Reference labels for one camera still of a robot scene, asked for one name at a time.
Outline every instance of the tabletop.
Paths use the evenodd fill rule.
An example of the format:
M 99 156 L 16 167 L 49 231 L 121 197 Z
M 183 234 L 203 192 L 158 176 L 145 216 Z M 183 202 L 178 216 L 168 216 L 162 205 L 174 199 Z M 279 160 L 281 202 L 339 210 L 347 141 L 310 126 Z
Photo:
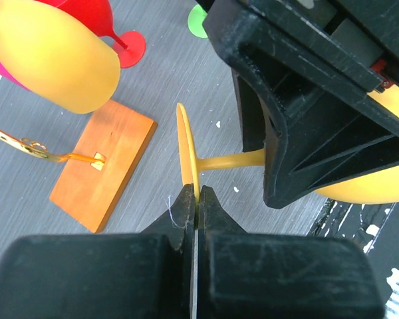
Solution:
M 140 63 L 121 71 L 112 98 L 157 121 L 158 129 L 103 233 L 143 230 L 167 209 L 169 196 L 176 198 L 182 189 L 176 103 L 186 107 L 198 156 L 242 150 L 230 69 L 207 39 L 188 29 L 195 4 L 194 0 L 111 0 L 116 32 L 137 30 L 147 41 Z M 0 80 L 0 129 L 38 140 L 51 152 L 72 151 L 89 117 Z M 88 233 L 49 201 L 63 167 L 0 142 L 0 256 L 23 235 Z M 304 235 L 326 201 L 312 193 L 278 211 L 266 207 L 263 167 L 209 171 L 201 181 L 214 188 L 223 208 L 252 233 Z

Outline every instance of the yellow cup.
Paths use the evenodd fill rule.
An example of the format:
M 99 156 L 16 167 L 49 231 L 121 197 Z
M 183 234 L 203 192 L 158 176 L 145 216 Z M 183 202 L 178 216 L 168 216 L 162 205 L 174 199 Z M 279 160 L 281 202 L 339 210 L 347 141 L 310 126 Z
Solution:
M 0 0 L 0 62 L 22 85 L 85 114 L 114 94 L 117 54 L 81 22 L 32 0 Z

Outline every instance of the red plastic goblet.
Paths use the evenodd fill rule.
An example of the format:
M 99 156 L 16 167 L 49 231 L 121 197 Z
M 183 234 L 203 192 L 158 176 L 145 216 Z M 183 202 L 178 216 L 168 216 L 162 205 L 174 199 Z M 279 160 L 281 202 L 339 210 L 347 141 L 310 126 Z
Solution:
M 130 68 L 140 61 L 146 50 L 145 38 L 137 31 L 118 36 L 114 31 L 114 18 L 108 0 L 37 0 L 52 5 L 88 27 L 98 37 L 115 40 L 112 48 L 120 58 L 122 68 Z

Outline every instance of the red component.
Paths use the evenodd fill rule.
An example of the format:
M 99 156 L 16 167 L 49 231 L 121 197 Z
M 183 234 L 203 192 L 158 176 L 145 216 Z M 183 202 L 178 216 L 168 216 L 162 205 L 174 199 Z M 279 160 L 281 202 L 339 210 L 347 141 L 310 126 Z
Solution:
M 135 31 L 118 37 L 114 32 L 114 18 L 108 0 L 37 0 L 52 5 L 88 27 L 98 37 L 111 37 L 115 40 L 112 48 L 118 53 L 122 68 L 134 66 L 144 56 L 144 37 Z
M 388 80 L 384 75 L 381 74 L 381 72 L 384 70 L 386 65 L 387 65 L 387 62 L 381 58 L 380 60 L 375 62 L 374 65 L 371 66 L 371 69 L 383 77 L 383 83 L 382 83 L 383 87 L 390 88 L 394 83 L 392 81 Z

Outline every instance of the wooden base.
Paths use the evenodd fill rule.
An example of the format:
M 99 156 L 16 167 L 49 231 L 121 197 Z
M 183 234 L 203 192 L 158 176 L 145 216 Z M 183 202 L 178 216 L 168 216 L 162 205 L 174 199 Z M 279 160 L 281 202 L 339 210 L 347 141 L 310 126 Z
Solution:
M 154 135 L 157 123 L 110 100 L 93 113 L 74 153 L 106 158 L 101 170 L 69 160 L 50 200 L 89 231 L 103 230 Z

